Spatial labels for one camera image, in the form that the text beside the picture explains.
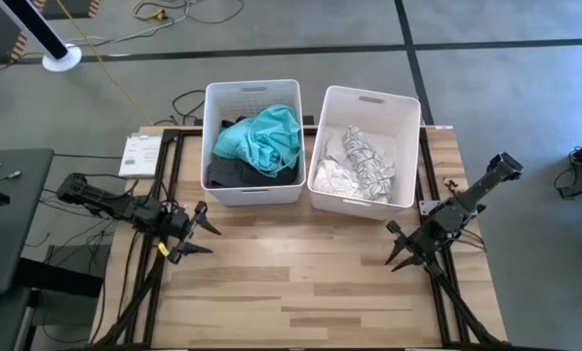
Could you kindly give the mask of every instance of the white storage bin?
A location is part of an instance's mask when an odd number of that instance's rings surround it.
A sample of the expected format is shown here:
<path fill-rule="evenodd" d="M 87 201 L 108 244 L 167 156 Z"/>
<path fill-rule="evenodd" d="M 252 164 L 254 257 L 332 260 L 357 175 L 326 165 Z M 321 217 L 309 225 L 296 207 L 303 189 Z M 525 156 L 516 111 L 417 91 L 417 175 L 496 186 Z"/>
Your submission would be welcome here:
<path fill-rule="evenodd" d="M 354 125 L 362 132 L 395 139 L 396 175 L 389 204 L 360 200 L 315 191 L 317 165 L 321 160 L 326 127 L 347 129 Z M 326 93 L 319 131 L 315 140 L 308 175 L 310 201 L 317 209 L 373 219 L 389 219 L 414 203 L 420 103 L 411 97 L 399 97 L 359 89 L 329 87 Z"/>
<path fill-rule="evenodd" d="M 209 188 L 206 169 L 219 137 L 221 120 L 236 121 L 240 116 L 255 117 L 274 104 L 292 107 L 301 127 L 301 150 L 297 178 L 291 185 L 245 188 Z M 287 204 L 296 202 L 306 180 L 305 145 L 299 83 L 294 80 L 212 83 L 206 88 L 202 140 L 202 187 L 226 206 Z"/>

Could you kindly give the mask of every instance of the gray floor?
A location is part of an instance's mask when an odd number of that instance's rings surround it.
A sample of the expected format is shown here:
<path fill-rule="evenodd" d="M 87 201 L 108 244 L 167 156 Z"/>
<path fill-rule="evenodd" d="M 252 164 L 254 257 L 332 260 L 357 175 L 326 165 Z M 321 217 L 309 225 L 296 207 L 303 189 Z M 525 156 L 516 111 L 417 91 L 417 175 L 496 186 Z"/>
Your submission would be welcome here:
<path fill-rule="evenodd" d="M 103 1 L 95 19 L 79 23 L 89 35 L 108 38 L 144 29 L 147 23 L 128 15 L 135 2 Z M 362 5 L 352 0 L 245 3 L 244 12 L 224 24 L 184 21 L 152 39 L 101 51 L 403 43 L 390 0 Z M 582 0 L 407 0 L 405 5 L 415 43 L 582 38 Z M 192 14 L 222 18 L 236 6 L 233 0 L 208 0 Z M 51 24 L 64 38 L 79 37 L 67 21 Z M 26 51 L 37 51 L 37 46 L 29 44 Z M 455 126 L 469 180 L 480 176 L 499 151 L 509 151 L 525 166 L 521 180 L 502 184 L 488 197 L 481 217 L 509 339 L 519 345 L 582 350 L 582 197 L 562 201 L 553 189 L 553 179 L 567 167 L 566 154 L 582 145 L 582 47 L 419 52 L 418 60 L 435 122 Z M 330 85 L 415 96 L 404 52 L 141 60 L 108 67 L 156 120 L 169 116 L 175 96 L 218 81 L 296 79 L 304 114 L 317 117 Z M 195 102 L 185 101 L 184 108 Z M 2 148 L 51 146 L 57 152 L 121 155 L 126 135 L 143 124 L 96 63 L 65 74 L 49 74 L 38 65 L 0 72 Z M 47 186 L 56 188 L 71 172 L 116 173 L 117 163 L 57 158 Z M 97 181 L 115 191 L 123 187 Z M 51 236 L 46 245 L 27 248 L 24 255 L 42 259 L 48 245 L 62 245 L 93 223 L 41 208 L 28 243 L 41 241 L 46 232 Z M 85 240 L 82 236 L 69 244 Z M 50 332 L 78 338 L 89 329 L 81 323 L 87 322 L 72 321 Z M 52 347 L 57 346 L 39 331 L 35 348 Z"/>

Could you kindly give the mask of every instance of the wooden table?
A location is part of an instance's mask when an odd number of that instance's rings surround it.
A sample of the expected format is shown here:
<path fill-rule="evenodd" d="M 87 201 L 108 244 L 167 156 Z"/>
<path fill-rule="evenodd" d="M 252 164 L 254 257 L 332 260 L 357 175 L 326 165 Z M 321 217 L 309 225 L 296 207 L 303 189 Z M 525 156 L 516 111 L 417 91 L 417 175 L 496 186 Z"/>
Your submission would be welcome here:
<path fill-rule="evenodd" d="M 467 186 L 455 132 L 450 127 L 426 130 L 445 199 L 449 192 L 443 177 L 453 179 L 460 188 Z M 305 141 L 309 165 L 314 138 L 307 136 Z M 214 253 L 190 255 L 179 265 L 166 264 L 153 347 L 441 345 L 428 274 L 417 266 L 393 274 L 391 267 L 383 265 L 394 239 L 384 222 L 313 209 L 307 187 L 296 204 L 268 206 L 259 214 L 253 207 L 225 207 L 200 186 L 201 150 L 200 137 L 185 140 L 176 199 L 188 205 L 189 214 L 198 200 L 205 200 L 211 223 L 223 235 L 198 229 L 193 242 Z M 173 154 L 170 149 L 166 177 Z M 421 182 L 429 198 L 419 158 Z M 140 182 L 136 194 L 146 194 L 151 182 Z M 419 225 L 416 207 L 395 219 L 406 233 Z M 476 222 L 468 229 L 479 233 Z M 133 235 L 127 223 L 120 223 L 115 232 L 98 336 L 116 319 Z M 130 263 L 125 305 L 133 289 L 140 243 L 139 238 Z M 464 299 L 491 333 L 505 339 L 485 253 L 461 243 L 454 244 L 452 251 Z M 457 340 L 452 308 L 446 296 L 445 300 L 451 337 Z M 147 301 L 139 311 L 136 340 L 141 340 Z"/>

